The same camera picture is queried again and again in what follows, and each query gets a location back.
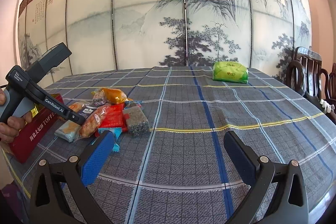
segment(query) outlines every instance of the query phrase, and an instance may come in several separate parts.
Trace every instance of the light blue snack package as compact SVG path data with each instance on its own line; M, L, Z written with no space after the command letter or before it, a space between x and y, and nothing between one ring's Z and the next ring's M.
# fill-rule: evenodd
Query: light blue snack package
M110 127L110 128L98 128L98 133L101 134L103 133L105 130L109 130L111 131L113 134L114 134L114 138L115 138L115 141L118 140L119 136L121 135L122 133L122 129L121 127ZM114 152L119 152L119 145L117 143L114 143L114 146L113 146L113 149L112 151Z
M80 127L80 125L72 121L66 121L63 125L59 127L59 129L55 131L54 135L71 143L75 139Z

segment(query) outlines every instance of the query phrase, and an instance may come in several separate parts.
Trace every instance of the snack pile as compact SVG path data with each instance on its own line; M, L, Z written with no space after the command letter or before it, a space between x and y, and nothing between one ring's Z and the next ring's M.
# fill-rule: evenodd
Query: snack pile
M92 92L92 102L80 101L69 106L70 109L86 118L82 126L66 121L56 131L55 135L68 142L96 137L110 130L119 138L121 133L127 132L132 137L150 132L148 119L142 112L142 101L133 101L119 89L96 89ZM114 144L113 151L119 152L119 145Z

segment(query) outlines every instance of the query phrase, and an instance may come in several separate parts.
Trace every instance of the blue candy wrapper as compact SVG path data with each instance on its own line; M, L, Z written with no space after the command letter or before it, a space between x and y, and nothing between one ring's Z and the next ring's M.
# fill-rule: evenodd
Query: blue candy wrapper
M113 134L114 134L114 138L115 138L115 141L118 140L119 136L121 135L122 133L122 128L121 127L113 127L113 128L98 128L98 133L101 134L103 133L105 130L110 130ZM114 146L113 146L113 149L112 151L113 152L119 152L119 145L114 143Z
M125 102L125 108L130 108L130 107L134 107L134 106L138 106L138 107L141 108L141 110L143 110L142 101L126 101Z

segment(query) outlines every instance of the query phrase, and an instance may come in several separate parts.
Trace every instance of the table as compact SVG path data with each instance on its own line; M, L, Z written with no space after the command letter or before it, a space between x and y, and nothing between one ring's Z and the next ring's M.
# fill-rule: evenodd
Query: table
M248 84L212 80L210 67L154 67L64 77L46 90L66 104L91 101L98 87L122 89L142 100L151 134L118 139L88 189L114 223L224 223L249 190L223 147L234 130L257 155L300 163L309 209L334 185L336 127L315 106L270 76L249 69ZM57 138L57 121L26 163L5 154L11 172L29 198L36 165L78 155L92 139ZM256 219L262 218L275 184ZM74 216L83 220L67 186Z

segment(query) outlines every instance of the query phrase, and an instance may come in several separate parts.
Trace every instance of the hand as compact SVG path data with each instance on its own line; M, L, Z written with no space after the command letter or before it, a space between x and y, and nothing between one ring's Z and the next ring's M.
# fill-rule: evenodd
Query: hand
M6 102L6 95L2 89L0 89L0 105ZM0 122L0 138L6 143L11 143L14 137L19 135L19 130L24 128L26 122L31 122L33 119L32 113L27 112L22 118L11 116L7 120L7 124Z

